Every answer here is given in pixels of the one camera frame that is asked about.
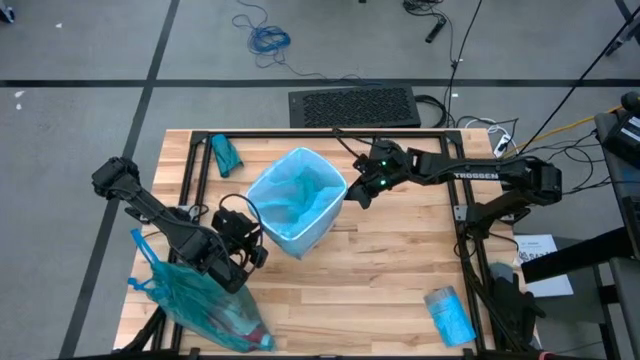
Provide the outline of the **light blue trash bag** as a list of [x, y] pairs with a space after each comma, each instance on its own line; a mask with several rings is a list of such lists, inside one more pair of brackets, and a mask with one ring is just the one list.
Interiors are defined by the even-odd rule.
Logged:
[[274, 161], [247, 197], [272, 240], [293, 242], [313, 226], [331, 223], [346, 190], [346, 180], [326, 158], [298, 147]]

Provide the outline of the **black perforated computer case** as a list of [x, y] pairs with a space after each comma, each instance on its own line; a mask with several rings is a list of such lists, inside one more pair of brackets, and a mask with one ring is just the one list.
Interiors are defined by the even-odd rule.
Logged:
[[288, 94], [292, 128], [420, 128], [408, 85], [296, 91]]

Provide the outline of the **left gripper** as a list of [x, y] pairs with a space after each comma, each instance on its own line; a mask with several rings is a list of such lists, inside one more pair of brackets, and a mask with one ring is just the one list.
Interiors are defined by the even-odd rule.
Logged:
[[261, 223], [252, 221], [244, 213], [220, 208], [214, 213], [212, 227], [228, 252], [223, 259], [230, 261], [229, 279], [216, 278], [216, 281], [228, 293], [237, 293], [255, 269], [264, 266], [269, 255], [261, 246]]

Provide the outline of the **slanted black pole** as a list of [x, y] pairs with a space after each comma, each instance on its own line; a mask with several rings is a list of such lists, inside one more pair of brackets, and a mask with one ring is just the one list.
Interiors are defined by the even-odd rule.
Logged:
[[615, 33], [615, 35], [609, 40], [606, 46], [600, 51], [600, 53], [596, 56], [596, 58], [589, 64], [587, 69], [580, 75], [580, 77], [575, 80], [566, 93], [566, 95], [562, 98], [560, 103], [554, 108], [551, 114], [544, 120], [544, 122], [539, 126], [539, 128], [535, 131], [535, 133], [524, 143], [518, 145], [516, 149], [522, 153], [526, 150], [526, 148], [531, 145], [534, 140], [541, 135], [541, 132], [544, 128], [552, 121], [555, 115], [559, 112], [559, 110], [565, 105], [574, 91], [583, 83], [585, 78], [589, 75], [589, 73], [593, 70], [593, 68], [598, 64], [598, 62], [605, 56], [606, 52], [613, 46], [613, 44], [618, 40], [618, 38], [623, 34], [623, 32], [634, 22], [638, 16], [640, 15], [640, 4], [638, 7], [632, 12], [631, 17], [627, 19], [624, 24], [619, 28], [619, 30]]

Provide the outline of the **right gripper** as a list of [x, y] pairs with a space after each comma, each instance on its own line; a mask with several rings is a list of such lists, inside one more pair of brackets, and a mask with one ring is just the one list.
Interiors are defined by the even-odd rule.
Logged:
[[353, 167], [360, 176], [349, 187], [344, 200], [355, 201], [362, 209], [368, 209], [380, 192], [407, 181], [410, 173], [408, 154], [392, 140], [375, 141], [369, 155], [360, 154]]

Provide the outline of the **black side desk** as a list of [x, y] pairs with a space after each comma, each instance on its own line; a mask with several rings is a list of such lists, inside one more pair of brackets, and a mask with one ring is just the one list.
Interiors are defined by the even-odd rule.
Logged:
[[640, 360], [640, 94], [621, 97], [621, 108], [595, 116], [597, 139], [603, 149], [624, 226], [558, 250], [554, 260], [566, 274], [609, 264], [612, 285], [598, 288], [604, 309], [621, 306], [635, 360]]

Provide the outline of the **red Core Power bottle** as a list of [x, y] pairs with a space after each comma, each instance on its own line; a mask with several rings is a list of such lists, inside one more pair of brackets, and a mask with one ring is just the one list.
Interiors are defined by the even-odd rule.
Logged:
[[216, 328], [220, 341], [234, 351], [272, 351], [275, 340], [261, 320], [247, 317], [232, 310], [214, 314], [211, 323]]

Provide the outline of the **white power strip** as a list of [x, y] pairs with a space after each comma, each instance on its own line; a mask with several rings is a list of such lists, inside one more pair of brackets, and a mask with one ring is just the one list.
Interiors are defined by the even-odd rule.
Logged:
[[496, 158], [499, 158], [506, 152], [507, 148], [512, 143], [512, 136], [506, 129], [504, 129], [499, 125], [495, 125], [491, 127], [490, 133], [492, 134], [499, 133], [501, 135], [500, 140], [498, 141], [497, 145], [494, 147], [494, 150], [493, 150], [494, 156]]

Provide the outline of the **white paper sheet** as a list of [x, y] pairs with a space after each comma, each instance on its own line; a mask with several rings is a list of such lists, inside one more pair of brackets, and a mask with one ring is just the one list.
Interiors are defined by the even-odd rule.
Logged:
[[562, 297], [574, 294], [566, 274], [554, 263], [558, 251], [551, 234], [515, 235], [518, 244], [513, 264], [525, 275], [526, 289], [535, 298]]

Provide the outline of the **white plastic trash bin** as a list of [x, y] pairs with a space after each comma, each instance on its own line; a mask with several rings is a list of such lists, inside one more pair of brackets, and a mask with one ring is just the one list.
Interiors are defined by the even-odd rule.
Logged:
[[270, 206], [261, 214], [270, 239], [286, 254], [302, 259], [332, 229], [342, 210], [343, 201], [333, 201], [326, 208], [311, 207], [303, 213], [284, 206]]

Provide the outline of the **teal plastic trash bag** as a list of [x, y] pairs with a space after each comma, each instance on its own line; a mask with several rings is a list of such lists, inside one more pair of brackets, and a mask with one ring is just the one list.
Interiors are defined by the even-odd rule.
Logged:
[[128, 284], [145, 292], [175, 323], [229, 350], [211, 323], [215, 313], [232, 310], [261, 320], [266, 326], [247, 287], [228, 293], [215, 280], [188, 266], [159, 260], [138, 229], [133, 229], [131, 236], [149, 263], [152, 277], [144, 282], [131, 277]]

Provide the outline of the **blue bag pack clear wrap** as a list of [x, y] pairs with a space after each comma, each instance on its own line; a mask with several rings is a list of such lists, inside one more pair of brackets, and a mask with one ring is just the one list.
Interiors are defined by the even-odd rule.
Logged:
[[476, 333], [452, 286], [433, 291], [424, 297], [436, 329], [446, 347], [455, 347], [476, 339]]

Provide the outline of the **black glove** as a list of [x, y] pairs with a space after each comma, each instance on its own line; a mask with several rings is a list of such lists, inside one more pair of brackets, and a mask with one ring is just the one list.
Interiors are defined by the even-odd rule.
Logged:
[[541, 345], [534, 336], [534, 330], [536, 320], [545, 318], [546, 313], [536, 304], [531, 292], [520, 291], [519, 277], [510, 266], [493, 263], [489, 268], [492, 276], [490, 293], [506, 323], [529, 346], [540, 350]]

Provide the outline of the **dark teal bag roll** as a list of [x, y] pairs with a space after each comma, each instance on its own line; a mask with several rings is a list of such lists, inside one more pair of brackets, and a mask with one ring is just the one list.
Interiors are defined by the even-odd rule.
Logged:
[[224, 134], [214, 135], [211, 139], [211, 145], [222, 178], [228, 178], [235, 168], [243, 166], [235, 146]]

